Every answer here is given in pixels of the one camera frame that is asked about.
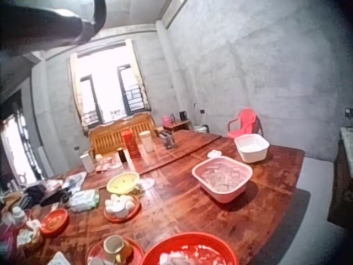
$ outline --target pink plastic basin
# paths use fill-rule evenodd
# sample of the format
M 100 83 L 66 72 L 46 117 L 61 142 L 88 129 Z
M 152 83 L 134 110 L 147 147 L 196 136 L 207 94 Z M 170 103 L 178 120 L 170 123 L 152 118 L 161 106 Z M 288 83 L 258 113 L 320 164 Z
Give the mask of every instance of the pink plastic basin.
M 231 189 L 227 192 L 218 192 L 214 190 L 207 182 L 204 181 L 202 174 L 206 171 L 208 167 L 217 166 L 217 164 L 222 163 L 230 167 L 236 167 L 239 171 L 240 178 L 242 181 L 234 189 Z M 253 170 L 248 165 L 240 163 L 234 159 L 231 159 L 227 156 L 220 156 L 210 158 L 205 160 L 192 169 L 192 175 L 197 178 L 201 186 L 209 195 L 214 197 L 220 203 L 229 203 L 234 200 L 237 196 L 243 193 L 247 187 L 247 183 L 253 175 Z

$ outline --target countertop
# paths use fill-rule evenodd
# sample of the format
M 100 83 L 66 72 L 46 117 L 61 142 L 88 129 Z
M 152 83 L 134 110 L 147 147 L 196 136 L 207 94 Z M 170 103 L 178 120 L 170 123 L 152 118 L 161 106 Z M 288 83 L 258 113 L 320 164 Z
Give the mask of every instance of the countertop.
M 351 178 L 353 178 L 353 128 L 341 128 L 341 136 L 347 154 Z

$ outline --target gray floor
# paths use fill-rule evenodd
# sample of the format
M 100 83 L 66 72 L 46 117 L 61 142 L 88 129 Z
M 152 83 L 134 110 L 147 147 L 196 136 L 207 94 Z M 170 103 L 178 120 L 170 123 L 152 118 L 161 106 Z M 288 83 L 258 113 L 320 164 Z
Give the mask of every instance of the gray floor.
M 291 207 L 251 264 L 326 264 L 346 231 L 327 221 L 333 163 L 305 158 Z

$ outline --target doorway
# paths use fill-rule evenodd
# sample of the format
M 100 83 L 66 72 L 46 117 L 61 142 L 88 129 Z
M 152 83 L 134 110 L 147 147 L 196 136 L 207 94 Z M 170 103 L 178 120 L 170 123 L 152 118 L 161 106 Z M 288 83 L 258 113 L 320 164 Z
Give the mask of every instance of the doorway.
M 29 157 L 34 158 L 34 156 L 29 145 L 24 117 L 22 115 L 18 119 L 14 115 L 8 117 L 4 121 L 4 129 L 1 133 L 7 158 L 17 181 L 26 184 L 36 182 L 38 179 L 33 171 L 33 166 L 37 166 L 37 164 L 35 159 L 29 159 Z

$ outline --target red plastic basin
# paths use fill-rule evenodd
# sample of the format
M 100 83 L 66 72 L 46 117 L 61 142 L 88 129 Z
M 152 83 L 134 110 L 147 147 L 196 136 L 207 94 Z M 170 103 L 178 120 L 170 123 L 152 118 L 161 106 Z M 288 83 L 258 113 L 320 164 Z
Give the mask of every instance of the red plastic basin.
M 158 265 L 161 254 L 179 252 L 183 246 L 196 245 L 206 246 L 207 248 L 211 248 L 218 252 L 219 256 L 225 261 L 226 265 L 239 265 L 238 257 L 234 254 L 227 243 L 216 236 L 202 232 L 182 233 L 157 243 L 145 254 L 141 265 Z M 199 251 L 199 258 L 202 258 L 202 251 Z M 213 258 L 203 260 L 202 264 L 212 265 L 213 260 Z

